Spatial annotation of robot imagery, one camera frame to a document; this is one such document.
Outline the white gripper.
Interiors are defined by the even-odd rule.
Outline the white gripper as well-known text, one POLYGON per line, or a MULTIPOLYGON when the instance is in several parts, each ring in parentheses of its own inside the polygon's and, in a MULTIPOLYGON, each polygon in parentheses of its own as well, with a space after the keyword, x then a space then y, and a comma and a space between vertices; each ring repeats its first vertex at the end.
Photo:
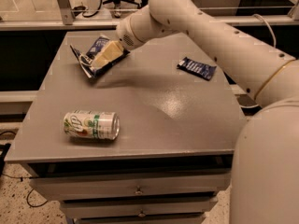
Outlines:
POLYGON ((120 58, 124 48, 137 49, 153 38, 167 36, 168 29, 153 19, 150 8, 145 6, 122 19, 116 27, 116 33, 120 41, 109 41, 104 45, 92 62, 94 68, 102 68, 120 58))

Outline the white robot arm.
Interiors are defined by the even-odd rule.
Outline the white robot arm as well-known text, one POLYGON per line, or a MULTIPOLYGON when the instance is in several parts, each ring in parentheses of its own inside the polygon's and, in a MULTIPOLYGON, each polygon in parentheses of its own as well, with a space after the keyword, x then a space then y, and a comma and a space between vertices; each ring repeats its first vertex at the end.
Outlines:
POLYGON ((192 0, 149 0, 116 27, 127 49, 174 32, 187 35, 262 108, 236 141, 230 224, 299 224, 299 61, 192 0))

